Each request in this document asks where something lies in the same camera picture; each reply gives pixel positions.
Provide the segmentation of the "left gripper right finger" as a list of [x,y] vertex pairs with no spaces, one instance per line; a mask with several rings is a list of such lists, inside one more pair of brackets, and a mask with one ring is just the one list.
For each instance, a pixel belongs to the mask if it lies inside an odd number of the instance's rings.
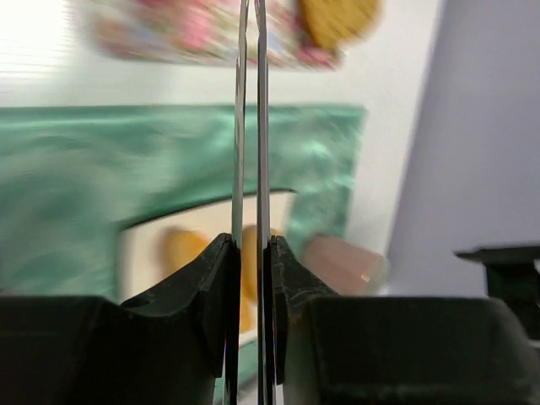
[[262,402],[536,404],[539,356],[494,298],[341,296],[271,239]]

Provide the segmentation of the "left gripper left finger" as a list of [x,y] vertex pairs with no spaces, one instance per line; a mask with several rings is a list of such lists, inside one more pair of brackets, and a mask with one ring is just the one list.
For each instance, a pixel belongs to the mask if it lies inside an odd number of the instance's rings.
[[218,235],[192,262],[117,305],[99,296],[1,299],[4,404],[237,401],[240,253]]

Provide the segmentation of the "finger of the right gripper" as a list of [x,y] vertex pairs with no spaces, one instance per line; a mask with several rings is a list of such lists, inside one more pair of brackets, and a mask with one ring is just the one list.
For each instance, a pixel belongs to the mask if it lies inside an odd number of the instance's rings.
[[539,324],[539,244],[478,247],[455,256],[484,267],[488,296],[503,300],[522,325]]

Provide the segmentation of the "orange glazed donut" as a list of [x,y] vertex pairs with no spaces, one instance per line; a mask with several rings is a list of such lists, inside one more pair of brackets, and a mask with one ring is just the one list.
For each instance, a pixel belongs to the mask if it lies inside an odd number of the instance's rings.
[[240,333],[257,326],[257,227],[248,225],[242,232]]

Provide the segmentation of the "yellow toast bread slice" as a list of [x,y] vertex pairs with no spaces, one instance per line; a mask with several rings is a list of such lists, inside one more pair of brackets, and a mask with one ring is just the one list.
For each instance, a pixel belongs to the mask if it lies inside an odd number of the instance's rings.
[[192,262],[208,246],[203,235],[184,229],[168,229],[160,245],[160,257],[165,277]]

